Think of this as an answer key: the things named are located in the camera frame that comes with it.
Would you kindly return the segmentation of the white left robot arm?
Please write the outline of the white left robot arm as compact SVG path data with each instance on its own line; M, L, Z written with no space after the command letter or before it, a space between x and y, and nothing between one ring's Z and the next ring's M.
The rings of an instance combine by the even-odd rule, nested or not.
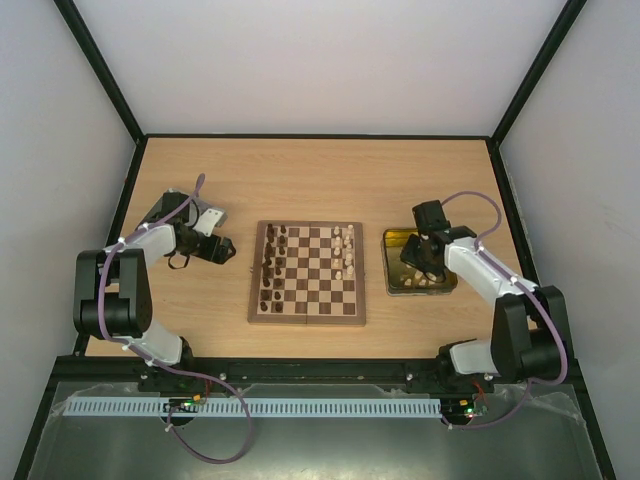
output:
M148 268L180 255L222 265L236 250L214 233L227 219L225 210L169 189L134 232L100 250L77 256L73 322L80 334L118 344L150 366L188 369L193 354L184 337L154 318Z

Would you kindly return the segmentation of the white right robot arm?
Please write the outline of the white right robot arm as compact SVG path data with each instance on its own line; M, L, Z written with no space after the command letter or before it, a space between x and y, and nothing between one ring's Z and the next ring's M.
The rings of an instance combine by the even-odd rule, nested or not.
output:
M484 246L485 232L451 225L443 203L427 201L412 208L417 232L408 237L400 260L424 279L443 283L455 274L492 306L487 340L467 340L441 348L436 379L455 392L472 375L509 383L546 385L564 382L571 358L564 297L555 287L541 287L508 268Z

